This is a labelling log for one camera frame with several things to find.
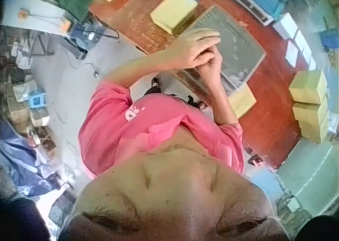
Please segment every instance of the hand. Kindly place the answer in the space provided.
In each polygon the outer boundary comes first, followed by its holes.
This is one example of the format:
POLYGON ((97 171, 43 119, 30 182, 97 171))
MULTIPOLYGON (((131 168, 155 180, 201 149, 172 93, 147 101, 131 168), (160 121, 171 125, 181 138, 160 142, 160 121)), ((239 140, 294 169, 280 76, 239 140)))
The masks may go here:
POLYGON ((209 89, 216 88, 221 85, 221 64, 222 56, 216 46, 208 49, 213 54, 206 64, 198 67, 198 72, 209 89))
POLYGON ((166 69, 188 69, 207 63, 214 57, 206 52, 220 42, 220 33, 212 29, 195 29, 179 36, 163 51, 166 69))

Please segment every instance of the pink shirt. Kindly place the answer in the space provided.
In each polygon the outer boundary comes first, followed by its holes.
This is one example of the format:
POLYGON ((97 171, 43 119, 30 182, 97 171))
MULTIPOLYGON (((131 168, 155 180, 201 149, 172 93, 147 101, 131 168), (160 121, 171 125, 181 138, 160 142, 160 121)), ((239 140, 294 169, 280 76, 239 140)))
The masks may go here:
POLYGON ((132 103, 129 89, 102 81, 79 133, 85 170, 92 178, 114 164, 148 151, 184 124, 209 154, 242 173, 240 124, 217 126, 200 110, 165 94, 132 103))

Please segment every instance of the blue container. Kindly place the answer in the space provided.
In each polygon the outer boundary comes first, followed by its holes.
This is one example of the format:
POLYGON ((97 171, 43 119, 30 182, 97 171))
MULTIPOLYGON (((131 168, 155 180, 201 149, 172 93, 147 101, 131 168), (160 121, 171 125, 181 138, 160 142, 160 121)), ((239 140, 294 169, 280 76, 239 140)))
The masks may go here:
POLYGON ((43 90, 34 90, 28 94, 28 105, 31 109, 42 108, 46 106, 46 92, 43 90))
POLYGON ((319 33, 324 47, 329 49, 339 48, 339 31, 338 29, 326 30, 319 33))

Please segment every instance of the white print on shirt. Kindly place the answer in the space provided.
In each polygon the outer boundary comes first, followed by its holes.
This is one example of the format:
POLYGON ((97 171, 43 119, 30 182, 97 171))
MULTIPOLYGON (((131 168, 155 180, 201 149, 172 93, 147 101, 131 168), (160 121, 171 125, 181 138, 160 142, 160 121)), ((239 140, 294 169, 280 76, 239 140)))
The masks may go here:
POLYGON ((135 118, 137 116, 137 114, 141 111, 144 110, 145 108, 142 109, 138 109, 135 106, 131 106, 129 107, 129 109, 125 112, 125 118, 126 120, 129 122, 131 121, 133 118, 135 118))

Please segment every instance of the wooden table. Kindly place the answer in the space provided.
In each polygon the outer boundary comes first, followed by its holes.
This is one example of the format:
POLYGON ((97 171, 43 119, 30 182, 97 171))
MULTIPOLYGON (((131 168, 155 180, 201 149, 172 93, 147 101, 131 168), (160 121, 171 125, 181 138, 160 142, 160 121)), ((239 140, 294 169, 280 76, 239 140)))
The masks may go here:
MULTIPOLYGON (((109 27, 118 30, 145 53, 164 49, 174 37, 156 26, 149 14, 162 0, 95 0, 90 11, 109 27)), ((295 72, 308 66, 299 53, 297 68, 285 60, 288 41, 282 40, 271 26, 264 27, 247 10, 234 0, 201 0, 195 17, 213 4, 231 14, 239 22, 248 24, 247 30, 264 48, 267 55, 248 82, 257 103, 241 119, 244 143, 274 168, 287 158, 300 139, 300 129, 294 119, 293 99, 288 86, 295 72)), ((201 95, 194 85, 188 85, 197 96, 201 95)))

